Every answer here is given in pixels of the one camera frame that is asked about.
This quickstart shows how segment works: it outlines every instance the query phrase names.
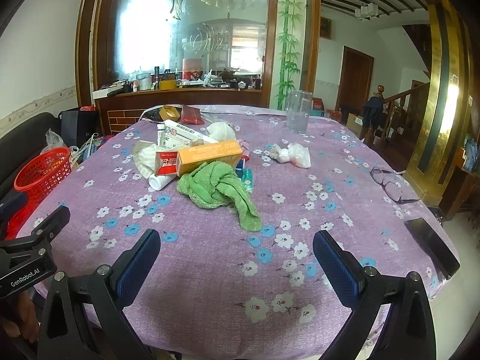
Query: black bag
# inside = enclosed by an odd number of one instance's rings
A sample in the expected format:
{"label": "black bag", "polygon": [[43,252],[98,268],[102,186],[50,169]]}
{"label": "black bag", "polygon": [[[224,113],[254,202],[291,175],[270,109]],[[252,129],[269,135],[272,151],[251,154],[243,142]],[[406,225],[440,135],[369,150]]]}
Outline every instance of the black bag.
{"label": "black bag", "polygon": [[81,147],[95,132],[98,125],[98,111],[80,111],[72,108],[58,114],[61,122],[60,136],[68,146]]}

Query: purple floral tablecloth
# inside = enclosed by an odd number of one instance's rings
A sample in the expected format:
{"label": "purple floral tablecloth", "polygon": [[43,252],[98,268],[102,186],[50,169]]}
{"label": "purple floral tablecloth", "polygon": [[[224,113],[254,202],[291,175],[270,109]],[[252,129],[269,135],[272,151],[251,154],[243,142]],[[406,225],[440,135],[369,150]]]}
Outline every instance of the purple floral tablecloth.
{"label": "purple floral tablecloth", "polygon": [[[235,209],[199,209],[176,191],[149,188],[132,158],[137,140],[156,142],[157,126],[140,121],[109,140],[64,179],[20,232],[31,232],[59,204],[70,223],[52,242],[58,269],[70,276],[112,264],[147,228],[162,236],[160,255],[135,302],[124,312],[140,339],[165,350],[209,359],[290,360],[322,354],[350,310],[343,307],[311,244],[328,230],[365,266],[385,275],[415,270],[430,297],[442,287],[431,259],[404,221],[423,217],[457,255],[444,230],[421,202],[395,205],[370,177],[372,166],[390,169],[339,123],[310,120],[305,135],[285,128],[281,112],[241,106],[200,106],[233,124],[250,143],[251,198],[260,232],[239,227]],[[193,126],[204,131],[203,126]],[[280,164],[271,145],[299,142],[311,168]],[[400,188],[410,188],[398,176]],[[45,295],[44,285],[38,290]],[[95,320],[92,309],[90,317]],[[367,345],[375,342],[382,308]]]}

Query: green bamboo painting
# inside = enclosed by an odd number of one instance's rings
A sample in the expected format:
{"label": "green bamboo painting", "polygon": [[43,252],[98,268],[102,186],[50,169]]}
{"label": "green bamboo painting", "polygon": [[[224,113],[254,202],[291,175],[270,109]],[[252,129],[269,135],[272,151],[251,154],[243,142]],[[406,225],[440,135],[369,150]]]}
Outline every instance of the green bamboo painting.
{"label": "green bamboo painting", "polygon": [[295,48],[300,45],[297,37],[293,35],[294,29],[302,21],[301,10],[305,4],[298,0],[279,1],[278,4],[282,8],[278,17],[283,19],[283,30],[277,37],[277,41],[282,45],[280,54],[280,80],[277,84],[277,109],[283,110],[285,107],[285,99],[292,89],[295,89],[293,77],[300,74],[297,62],[300,57],[299,52],[295,52]]}

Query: chandelier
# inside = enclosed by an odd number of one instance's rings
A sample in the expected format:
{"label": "chandelier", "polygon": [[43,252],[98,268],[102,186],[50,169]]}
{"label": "chandelier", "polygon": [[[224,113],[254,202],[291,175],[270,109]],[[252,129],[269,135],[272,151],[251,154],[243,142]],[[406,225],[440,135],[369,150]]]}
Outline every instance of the chandelier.
{"label": "chandelier", "polygon": [[355,9],[355,17],[359,20],[370,20],[371,17],[378,17],[378,5],[369,3]]}

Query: clear container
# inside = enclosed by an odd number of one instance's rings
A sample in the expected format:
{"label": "clear container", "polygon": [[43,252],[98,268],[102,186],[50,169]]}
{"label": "clear container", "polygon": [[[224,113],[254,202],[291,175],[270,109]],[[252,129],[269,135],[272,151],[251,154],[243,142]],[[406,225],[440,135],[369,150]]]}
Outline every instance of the clear container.
{"label": "clear container", "polygon": [[286,98],[286,126],[294,132],[307,131],[308,118],[313,105],[313,93],[291,91]]}
{"label": "clear container", "polygon": [[137,87],[139,91],[148,91],[152,88],[152,77],[150,73],[137,74]]}

